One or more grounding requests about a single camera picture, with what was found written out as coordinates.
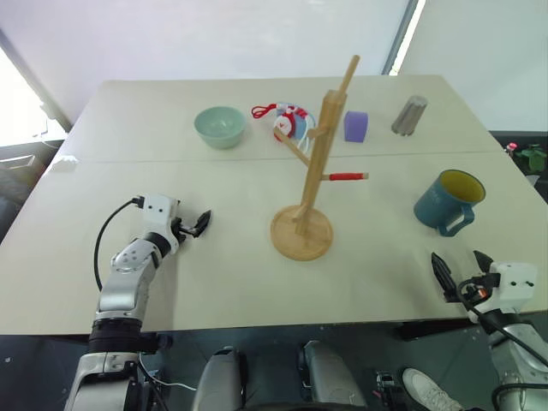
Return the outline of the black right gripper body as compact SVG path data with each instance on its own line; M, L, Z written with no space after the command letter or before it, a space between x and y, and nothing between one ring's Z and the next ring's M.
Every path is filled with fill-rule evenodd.
M499 285L500 275L487 273L461 282L456 287L456 295L464 307L476 307L480 303L486 302Z

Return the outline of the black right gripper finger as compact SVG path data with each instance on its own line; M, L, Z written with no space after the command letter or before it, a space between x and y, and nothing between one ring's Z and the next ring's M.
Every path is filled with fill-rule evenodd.
M490 273L493 259L479 250L473 250L473 253L474 253L474 257L476 259L477 265L479 267L479 270L484 274Z
M434 277L442 288L446 302L456 302L456 283L445 261L436 253L431 253L431 263Z

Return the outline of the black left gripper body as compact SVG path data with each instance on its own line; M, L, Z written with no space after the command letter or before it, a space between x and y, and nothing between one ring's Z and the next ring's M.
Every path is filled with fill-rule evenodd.
M184 243L189 235L193 238L195 237L195 229L185 225L180 217L175 217L172 219L170 229L173 236L176 238L179 247Z

